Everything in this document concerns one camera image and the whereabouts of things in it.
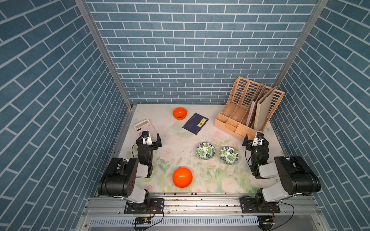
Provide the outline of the green leaf bowl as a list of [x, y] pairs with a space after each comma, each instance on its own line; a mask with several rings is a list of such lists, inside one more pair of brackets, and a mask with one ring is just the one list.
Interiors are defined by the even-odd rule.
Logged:
[[209, 142], [202, 142], [196, 148], [196, 156], [202, 160], [210, 160], [215, 156], [216, 149]]
[[219, 152], [219, 158], [222, 163], [232, 166], [239, 162], [239, 153], [233, 147], [223, 147]]

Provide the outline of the small orange bowl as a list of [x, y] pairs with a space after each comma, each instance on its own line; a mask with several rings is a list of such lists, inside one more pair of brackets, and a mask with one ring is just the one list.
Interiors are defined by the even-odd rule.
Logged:
[[176, 108], [176, 109], [174, 109], [172, 114], [173, 114], [175, 119], [183, 120], [187, 117], [188, 112], [184, 108]]

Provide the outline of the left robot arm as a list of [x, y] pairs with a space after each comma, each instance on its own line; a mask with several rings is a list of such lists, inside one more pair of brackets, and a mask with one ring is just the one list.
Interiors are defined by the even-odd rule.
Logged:
[[101, 180], [97, 191], [99, 195], [121, 198], [129, 205], [148, 208], [150, 196], [148, 190], [135, 186], [137, 178], [150, 178], [153, 171], [154, 151], [162, 147], [161, 138], [157, 134], [153, 141], [148, 131], [136, 140], [138, 146], [137, 158], [111, 159]]

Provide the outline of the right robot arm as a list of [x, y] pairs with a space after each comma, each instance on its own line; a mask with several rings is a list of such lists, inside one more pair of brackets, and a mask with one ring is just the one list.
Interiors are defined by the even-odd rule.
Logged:
[[257, 133], [254, 140], [245, 137], [242, 145], [251, 152], [247, 163], [255, 178], [279, 178], [277, 183], [259, 189], [254, 200], [249, 201], [258, 210], [271, 208], [280, 200], [295, 195], [321, 190], [319, 178], [302, 157], [274, 157], [274, 161], [269, 163], [269, 142], [262, 132]]

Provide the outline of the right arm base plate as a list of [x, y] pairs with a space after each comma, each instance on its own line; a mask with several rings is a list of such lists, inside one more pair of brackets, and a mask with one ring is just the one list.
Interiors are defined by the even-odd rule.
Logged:
[[266, 202], [263, 198], [245, 196], [240, 199], [242, 213], [280, 213], [278, 203]]

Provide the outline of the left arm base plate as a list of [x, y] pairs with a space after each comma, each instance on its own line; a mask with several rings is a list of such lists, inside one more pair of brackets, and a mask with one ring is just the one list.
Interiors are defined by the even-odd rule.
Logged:
[[145, 200], [142, 204], [126, 202], [124, 208], [124, 214], [128, 215], [139, 215], [139, 214], [163, 214], [164, 199], [163, 198], [152, 198]]

